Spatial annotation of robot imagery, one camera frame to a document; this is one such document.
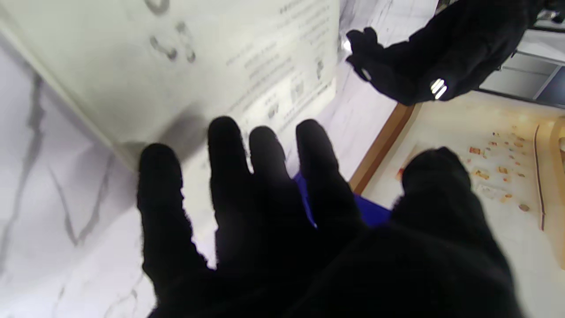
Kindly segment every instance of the white marble surface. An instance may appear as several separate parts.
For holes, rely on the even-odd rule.
[[[436,3],[344,0],[341,29],[370,24],[389,45],[422,27]],[[141,271],[136,176],[5,41],[0,70],[0,317],[145,317],[154,296]],[[396,102],[343,63],[337,90],[316,118],[350,178]],[[293,140],[283,143],[296,172]],[[213,261],[215,223],[209,200],[202,200],[208,198],[206,167],[191,164],[184,174],[195,240]]]

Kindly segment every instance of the white paper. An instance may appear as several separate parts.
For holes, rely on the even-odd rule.
[[[146,143],[198,144],[218,115],[282,132],[323,107],[338,11],[337,0],[0,0],[0,26],[133,166]]]

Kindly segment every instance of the beige floor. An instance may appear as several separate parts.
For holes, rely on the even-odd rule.
[[[471,174],[483,176],[472,177],[473,188],[511,263],[524,311],[529,317],[563,318],[565,271],[539,227],[533,153],[537,125],[551,124],[552,118],[563,114],[563,110],[475,92],[449,103],[425,104],[363,196],[391,208],[402,194],[397,174],[405,162],[426,148],[451,148]]]

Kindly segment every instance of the person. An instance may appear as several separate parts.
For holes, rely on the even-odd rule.
[[[210,124],[215,270],[191,241],[174,152],[143,151],[137,206],[142,267],[157,296],[150,317],[522,317],[509,265],[453,152],[418,155],[390,221],[370,229],[322,126],[304,121],[296,137],[315,226],[273,131],[250,134],[251,173],[235,121]]]
[[[347,61],[379,92],[411,106],[476,89],[516,50],[543,8],[565,0],[458,0],[408,41],[384,48],[372,28],[347,34]]]

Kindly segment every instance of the marble veining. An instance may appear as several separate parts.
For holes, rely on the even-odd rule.
[[[53,179],[53,183],[55,184],[55,188],[56,188],[56,190],[59,194],[59,197],[61,199],[61,204],[62,204],[63,210],[65,212],[65,220],[64,220],[65,231],[67,232],[67,235],[68,235],[69,239],[71,240],[71,242],[73,243],[74,246],[78,246],[80,244],[83,244],[86,237],[90,233],[92,233],[92,231],[94,230],[94,227],[96,226],[96,224],[100,220],[100,206],[101,206],[102,202],[104,201],[104,199],[107,197],[107,194],[108,194],[108,182],[109,182],[109,177],[110,177],[110,171],[111,171],[112,165],[114,164],[114,159],[115,159],[114,155],[110,155],[109,158],[108,158],[108,162],[106,164],[106,171],[104,172],[104,177],[102,178],[100,188],[98,189],[98,195],[96,197],[96,201],[95,201],[94,207],[92,209],[92,214],[90,215],[90,218],[89,218],[88,222],[86,223],[86,226],[82,230],[80,230],[78,235],[75,234],[75,230],[73,229],[73,225],[72,225],[72,222],[71,222],[71,214],[70,214],[69,207],[68,207],[68,204],[67,204],[67,199],[65,198],[63,187],[57,181],[57,177],[55,176],[55,173],[53,172],[53,170],[51,168],[49,168],[49,173],[51,175],[51,178]]]
[[[5,273],[5,263],[8,258],[8,253],[10,249],[10,235],[13,231],[15,222],[21,213],[21,201],[23,199],[24,190],[27,185],[29,174],[31,173],[39,152],[41,151],[41,145],[43,143],[44,133],[41,131],[41,121],[45,116],[45,111],[41,107],[40,94],[41,94],[41,84],[43,80],[39,74],[35,73],[33,78],[33,86],[31,91],[31,105],[30,113],[27,126],[33,132],[32,140],[29,142],[28,150],[24,157],[24,162],[21,168],[21,174],[18,181],[18,188],[15,195],[15,204],[12,211],[12,216],[8,220],[7,225],[2,233],[2,241],[0,242],[0,277]]]
[[[144,274],[141,273],[139,278],[135,281],[135,283],[132,286],[132,289],[129,291],[128,294],[120,297],[118,300],[116,300],[115,302],[113,302],[108,309],[106,310],[106,312],[104,313],[104,318],[108,318],[111,316],[111,314],[115,311],[115,308],[120,306],[121,304],[133,300],[134,301],[134,305],[133,305],[133,309],[132,309],[132,317],[135,316],[136,311],[137,311],[137,291],[136,288],[139,287],[139,285],[141,284],[141,282],[143,281],[144,278]]]

